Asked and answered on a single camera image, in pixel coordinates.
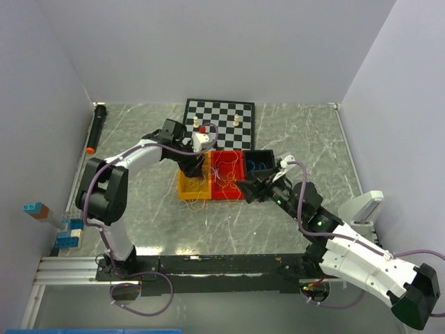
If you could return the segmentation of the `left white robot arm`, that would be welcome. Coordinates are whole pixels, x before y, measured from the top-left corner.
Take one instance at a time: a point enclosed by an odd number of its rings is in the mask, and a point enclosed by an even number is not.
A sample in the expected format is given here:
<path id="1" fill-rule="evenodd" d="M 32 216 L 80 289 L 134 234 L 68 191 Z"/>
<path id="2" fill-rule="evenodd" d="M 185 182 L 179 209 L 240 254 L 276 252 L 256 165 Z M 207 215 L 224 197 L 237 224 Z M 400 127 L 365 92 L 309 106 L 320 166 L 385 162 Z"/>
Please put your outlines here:
<path id="1" fill-rule="evenodd" d="M 87 161 L 75 205 L 82 211 L 85 225 L 98 230 L 105 245 L 106 262 L 119 278 L 128 280 L 137 271 L 136 247 L 122 220 L 130 177 L 165 159 L 176 162 L 185 176 L 200 177 L 204 153 L 217 139 L 208 130 L 216 128 L 207 123 L 187 136 L 184 124 L 167 119 L 162 128 L 145 135 L 124 152 Z"/>

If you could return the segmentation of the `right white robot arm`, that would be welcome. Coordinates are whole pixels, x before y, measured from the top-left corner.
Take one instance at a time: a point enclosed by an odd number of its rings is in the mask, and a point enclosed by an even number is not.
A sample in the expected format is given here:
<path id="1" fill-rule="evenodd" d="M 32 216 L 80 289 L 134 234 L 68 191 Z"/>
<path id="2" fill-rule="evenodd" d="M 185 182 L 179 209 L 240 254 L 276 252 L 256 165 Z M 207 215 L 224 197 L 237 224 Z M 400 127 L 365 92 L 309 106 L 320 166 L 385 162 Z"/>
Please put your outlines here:
<path id="1" fill-rule="evenodd" d="M 236 185 L 246 202 L 272 200 L 298 223 L 311 242 L 303 261 L 305 273 L 340 278 L 380 299 L 406 326 L 422 331 L 440 297 L 436 270 L 392 255 L 355 232 L 322 206 L 313 183 L 303 180 L 289 187 L 276 174 L 258 170 L 251 180 Z"/>

